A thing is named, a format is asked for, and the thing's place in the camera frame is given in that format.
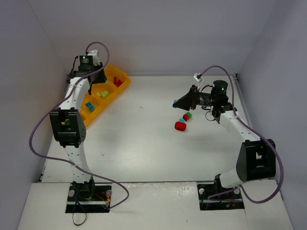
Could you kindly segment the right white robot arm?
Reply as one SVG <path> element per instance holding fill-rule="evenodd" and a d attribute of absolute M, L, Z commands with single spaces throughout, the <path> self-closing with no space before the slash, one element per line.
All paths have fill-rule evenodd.
<path fill-rule="evenodd" d="M 239 121 L 240 117 L 226 95 L 227 86 L 226 81 L 216 80 L 211 92 L 204 93 L 192 85 L 186 95 L 174 101 L 173 107 L 186 111 L 194 110 L 198 105 L 210 107 L 214 120 L 241 145 L 234 169 L 216 176 L 222 188 L 274 177 L 276 157 L 271 148 L 275 143 L 271 139 L 261 139 Z"/>

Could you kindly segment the red arch lego piece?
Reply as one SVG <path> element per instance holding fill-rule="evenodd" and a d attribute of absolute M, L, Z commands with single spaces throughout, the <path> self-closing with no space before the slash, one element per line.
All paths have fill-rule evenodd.
<path fill-rule="evenodd" d="M 120 87 L 122 83 L 123 83 L 123 82 L 122 82 L 120 79 L 118 79 L 117 77 L 114 77 L 113 84 L 114 84 L 116 87 Z"/>

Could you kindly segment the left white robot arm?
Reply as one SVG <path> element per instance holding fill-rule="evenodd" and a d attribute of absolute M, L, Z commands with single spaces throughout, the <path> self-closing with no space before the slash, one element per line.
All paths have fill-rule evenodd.
<path fill-rule="evenodd" d="M 82 77 L 103 67 L 99 61 L 98 51 L 86 52 L 78 56 L 80 65 L 78 70 L 69 74 L 69 88 L 66 96 L 69 99 L 60 104 L 49 114 L 54 138 L 64 148 L 69 161 L 73 163 L 72 189 L 84 192 L 90 196 L 94 192 L 94 180 L 89 174 L 78 169 L 90 172 L 84 153 L 83 142 L 86 137 L 86 127 L 81 117 L 81 105 L 87 93 L 91 93 L 92 84 L 105 83 L 104 71 L 100 71 L 85 79 Z"/>

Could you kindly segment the red and green brick stack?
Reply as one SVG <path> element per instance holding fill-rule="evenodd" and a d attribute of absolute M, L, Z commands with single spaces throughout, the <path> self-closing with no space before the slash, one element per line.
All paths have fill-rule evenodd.
<path fill-rule="evenodd" d="M 192 118 L 192 114 L 190 112 L 187 112 L 182 117 L 185 121 L 189 121 Z"/>

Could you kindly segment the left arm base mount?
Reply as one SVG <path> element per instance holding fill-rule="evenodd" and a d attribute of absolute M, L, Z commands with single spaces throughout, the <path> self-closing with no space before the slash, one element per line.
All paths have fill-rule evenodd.
<path fill-rule="evenodd" d="M 70 184 L 65 213 L 109 213 L 111 196 L 111 184 L 96 184 L 93 192 Z"/>

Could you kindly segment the large red rounded lego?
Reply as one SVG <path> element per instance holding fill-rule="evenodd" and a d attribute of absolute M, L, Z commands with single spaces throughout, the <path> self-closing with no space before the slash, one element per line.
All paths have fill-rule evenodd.
<path fill-rule="evenodd" d="M 178 130 L 178 131 L 182 131 L 182 132 L 183 132 L 183 131 L 186 130 L 187 124 L 184 123 L 184 122 L 177 121 L 177 122 L 175 122 L 174 127 L 175 127 L 175 130 Z"/>

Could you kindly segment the light blue lego brick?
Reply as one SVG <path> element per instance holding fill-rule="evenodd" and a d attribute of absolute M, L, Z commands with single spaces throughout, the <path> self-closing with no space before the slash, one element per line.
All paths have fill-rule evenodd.
<path fill-rule="evenodd" d="M 94 105 L 91 102 L 87 102 L 85 106 L 90 112 L 94 111 L 95 109 Z"/>

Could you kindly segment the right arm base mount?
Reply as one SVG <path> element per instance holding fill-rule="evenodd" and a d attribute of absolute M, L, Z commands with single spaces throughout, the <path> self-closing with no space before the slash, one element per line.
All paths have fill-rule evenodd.
<path fill-rule="evenodd" d="M 201 211 L 244 209 L 242 195 L 238 188 L 217 188 L 211 184 L 197 184 Z"/>

